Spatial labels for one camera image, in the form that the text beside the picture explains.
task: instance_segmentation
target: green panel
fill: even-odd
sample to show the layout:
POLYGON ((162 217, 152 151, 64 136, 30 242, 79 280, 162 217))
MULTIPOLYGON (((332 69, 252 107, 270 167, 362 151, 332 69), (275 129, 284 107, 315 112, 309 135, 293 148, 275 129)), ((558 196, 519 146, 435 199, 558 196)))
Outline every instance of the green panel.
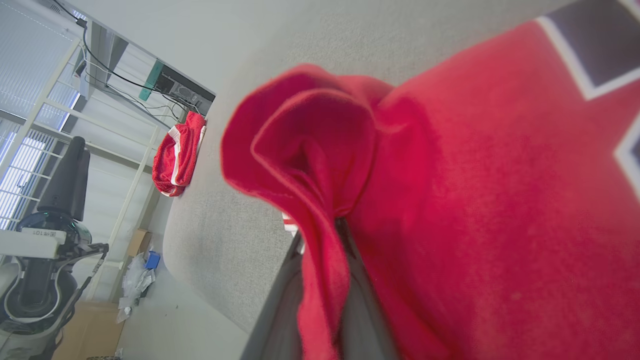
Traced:
MULTIPOLYGON (((160 62, 160 60, 156 60, 156 64, 154 65, 151 72, 149 72, 149 76, 147 77, 147 82, 145 86, 148 88, 152 88, 156 85, 156 81, 158 80, 158 76, 160 76, 160 72, 162 72, 162 68, 164 64, 160 62)), ((151 90, 142 88, 140 90, 140 99, 147 101, 149 99, 149 95, 151 95, 151 90)))

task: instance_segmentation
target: gray fabric surface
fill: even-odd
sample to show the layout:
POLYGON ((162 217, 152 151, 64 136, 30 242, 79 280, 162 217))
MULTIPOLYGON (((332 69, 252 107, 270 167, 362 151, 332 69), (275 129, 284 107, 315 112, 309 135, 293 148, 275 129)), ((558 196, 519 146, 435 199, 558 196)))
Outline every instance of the gray fabric surface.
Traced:
POLYGON ((218 92, 191 185, 175 199, 164 258, 218 311, 250 331, 291 242, 281 214, 231 189, 220 137, 242 98, 301 62, 400 84, 454 53, 569 0, 325 0, 291 19, 218 92))

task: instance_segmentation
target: folded red fabric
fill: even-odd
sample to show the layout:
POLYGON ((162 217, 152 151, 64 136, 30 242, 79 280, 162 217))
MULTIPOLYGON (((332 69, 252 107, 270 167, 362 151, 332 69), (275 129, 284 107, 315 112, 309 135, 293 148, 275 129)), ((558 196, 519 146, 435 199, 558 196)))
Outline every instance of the folded red fabric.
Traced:
POLYGON ((397 88, 296 67, 240 104, 221 164, 300 227, 305 359, 339 358, 335 217, 406 359, 635 358, 640 205, 614 152, 639 111, 640 81, 585 99, 530 22, 397 88))
POLYGON ((179 196, 191 182, 206 123, 202 115, 190 111, 184 124, 176 124, 164 136, 151 175, 163 195, 179 196))

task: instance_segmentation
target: large brown cardboard box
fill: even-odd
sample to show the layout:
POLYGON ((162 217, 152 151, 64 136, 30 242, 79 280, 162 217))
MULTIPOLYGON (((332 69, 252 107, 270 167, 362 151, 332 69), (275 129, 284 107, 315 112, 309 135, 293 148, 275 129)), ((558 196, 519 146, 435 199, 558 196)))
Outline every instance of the large brown cardboard box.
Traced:
POLYGON ((113 356, 124 322, 116 323, 118 305, 109 302, 78 302, 76 314, 64 327, 62 344, 52 360, 86 360, 113 356))
POLYGON ((151 233, 144 229, 138 229, 133 232, 131 242, 127 248, 127 255, 135 256, 149 248, 151 241, 151 233))

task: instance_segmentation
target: floor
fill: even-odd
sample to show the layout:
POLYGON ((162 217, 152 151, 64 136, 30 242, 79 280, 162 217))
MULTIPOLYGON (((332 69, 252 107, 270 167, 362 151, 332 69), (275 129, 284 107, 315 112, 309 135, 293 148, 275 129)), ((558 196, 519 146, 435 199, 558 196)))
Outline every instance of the floor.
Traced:
MULTIPOLYGON (((171 199, 163 197, 150 231, 161 249, 171 199)), ((161 261, 156 282, 125 322, 118 348, 123 360, 238 359, 247 333, 176 281, 161 261)))

